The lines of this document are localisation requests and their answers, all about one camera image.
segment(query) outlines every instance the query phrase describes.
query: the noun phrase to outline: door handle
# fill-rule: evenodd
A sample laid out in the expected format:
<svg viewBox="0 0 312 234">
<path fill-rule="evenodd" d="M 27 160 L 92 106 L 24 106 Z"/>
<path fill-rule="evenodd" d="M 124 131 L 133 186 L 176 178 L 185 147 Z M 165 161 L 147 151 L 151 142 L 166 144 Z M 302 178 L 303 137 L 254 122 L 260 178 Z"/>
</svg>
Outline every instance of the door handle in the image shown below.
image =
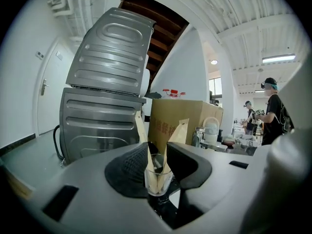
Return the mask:
<svg viewBox="0 0 312 234">
<path fill-rule="evenodd" d="M 42 96 L 44 95 L 45 87 L 50 87 L 49 85 L 46 84 L 46 82 L 47 82 L 47 79 L 43 79 L 43 83 L 42 83 L 42 87 L 41 87 L 41 95 Z"/>
</svg>

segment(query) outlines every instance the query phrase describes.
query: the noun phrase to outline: black t-shirt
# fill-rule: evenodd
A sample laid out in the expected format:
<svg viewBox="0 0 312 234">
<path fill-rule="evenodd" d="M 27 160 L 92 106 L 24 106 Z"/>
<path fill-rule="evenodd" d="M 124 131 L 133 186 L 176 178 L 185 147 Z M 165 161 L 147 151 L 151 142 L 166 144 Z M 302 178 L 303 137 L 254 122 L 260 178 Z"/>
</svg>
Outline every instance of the black t-shirt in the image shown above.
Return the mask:
<svg viewBox="0 0 312 234">
<path fill-rule="evenodd" d="M 248 110 L 248 118 L 249 118 L 251 113 L 254 113 L 254 110 L 252 108 Z M 247 122 L 247 127 L 246 127 L 247 130 L 254 130 L 255 125 L 252 124 L 252 121 L 253 121 L 253 119 L 250 119 L 250 121 Z"/>
<path fill-rule="evenodd" d="M 264 123 L 262 139 L 263 146 L 272 144 L 277 137 L 284 133 L 283 125 L 281 124 L 281 121 L 284 121 L 284 119 L 281 119 L 282 101 L 277 94 L 274 94 L 269 98 L 266 114 L 270 112 L 275 113 L 276 117 L 274 117 L 271 123 Z"/>
</svg>

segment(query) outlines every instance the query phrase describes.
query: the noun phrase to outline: wooden staircase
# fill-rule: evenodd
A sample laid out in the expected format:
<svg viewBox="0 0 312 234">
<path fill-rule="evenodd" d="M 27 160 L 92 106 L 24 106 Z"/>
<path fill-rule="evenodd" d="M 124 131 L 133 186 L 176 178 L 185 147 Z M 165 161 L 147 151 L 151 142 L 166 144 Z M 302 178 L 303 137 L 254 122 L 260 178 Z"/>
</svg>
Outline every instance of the wooden staircase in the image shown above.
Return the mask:
<svg viewBox="0 0 312 234">
<path fill-rule="evenodd" d="M 147 52 L 149 56 L 147 69 L 151 73 L 150 88 L 157 72 L 189 23 L 176 12 L 155 0 L 121 0 L 119 7 L 156 21 Z"/>
</svg>

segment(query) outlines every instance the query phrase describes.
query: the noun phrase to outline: window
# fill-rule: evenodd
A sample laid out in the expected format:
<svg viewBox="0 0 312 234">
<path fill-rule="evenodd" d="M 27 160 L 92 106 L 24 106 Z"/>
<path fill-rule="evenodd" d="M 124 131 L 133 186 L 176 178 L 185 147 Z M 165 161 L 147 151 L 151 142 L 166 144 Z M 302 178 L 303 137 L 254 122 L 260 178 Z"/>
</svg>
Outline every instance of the window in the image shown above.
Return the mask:
<svg viewBox="0 0 312 234">
<path fill-rule="evenodd" d="M 222 94 L 221 78 L 209 80 L 209 90 L 213 92 L 213 96 Z"/>
</svg>

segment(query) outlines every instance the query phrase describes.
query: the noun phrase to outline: ceiling light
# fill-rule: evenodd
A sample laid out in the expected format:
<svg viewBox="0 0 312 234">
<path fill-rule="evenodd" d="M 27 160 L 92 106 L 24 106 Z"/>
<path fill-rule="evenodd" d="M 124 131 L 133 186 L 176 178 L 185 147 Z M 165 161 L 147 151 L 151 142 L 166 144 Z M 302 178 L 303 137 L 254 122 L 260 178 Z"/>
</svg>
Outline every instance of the ceiling light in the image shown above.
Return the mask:
<svg viewBox="0 0 312 234">
<path fill-rule="evenodd" d="M 285 61 L 285 60 L 293 60 L 295 59 L 296 55 L 283 55 L 283 56 L 276 56 L 276 57 L 267 57 L 262 59 L 262 63 L 269 63 L 269 62 L 278 62 L 278 61 Z"/>
</svg>

